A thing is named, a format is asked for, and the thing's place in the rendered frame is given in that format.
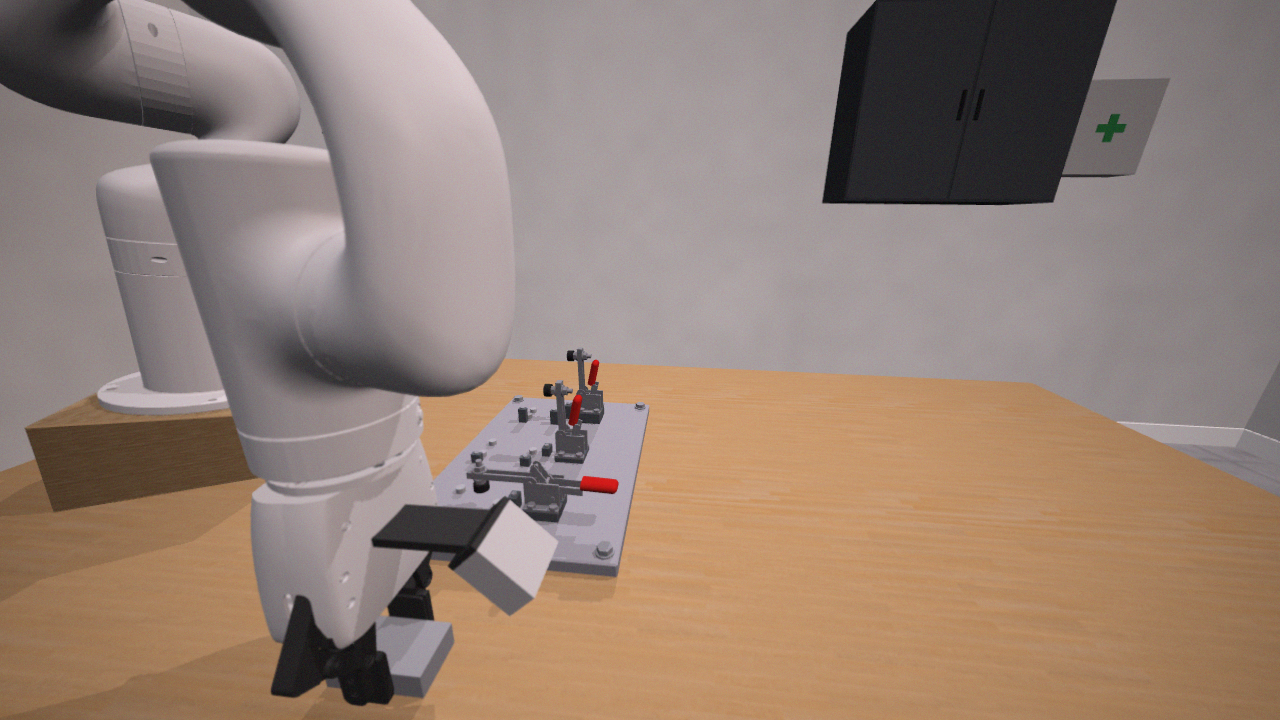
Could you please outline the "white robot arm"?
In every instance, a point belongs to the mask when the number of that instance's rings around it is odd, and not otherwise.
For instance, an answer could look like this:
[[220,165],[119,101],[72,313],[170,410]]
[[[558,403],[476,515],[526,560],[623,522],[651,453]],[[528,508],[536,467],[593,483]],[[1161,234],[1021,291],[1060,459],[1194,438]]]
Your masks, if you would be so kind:
[[[97,181],[140,365],[99,404],[230,407],[265,480],[372,468],[422,434],[419,397],[483,386],[509,347],[515,241],[492,111],[410,0],[180,1],[207,20],[145,0],[0,0],[0,85],[198,138]],[[326,150],[285,143],[300,94],[262,44],[291,60]],[[506,496],[404,503],[371,541],[456,553],[448,568],[508,616],[558,544]]]

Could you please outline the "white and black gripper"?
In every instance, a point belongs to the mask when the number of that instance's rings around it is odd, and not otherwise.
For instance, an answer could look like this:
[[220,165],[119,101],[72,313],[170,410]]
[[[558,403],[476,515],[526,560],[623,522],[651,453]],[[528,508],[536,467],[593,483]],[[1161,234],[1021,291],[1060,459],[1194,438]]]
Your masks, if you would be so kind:
[[253,491],[259,596],[273,641],[283,643],[271,694],[296,698],[338,676],[349,705],[390,702],[394,685],[376,646],[378,618],[388,609],[392,618],[435,621],[426,591],[433,552],[372,547],[371,538],[404,503],[438,506],[420,438],[346,477],[266,480]]

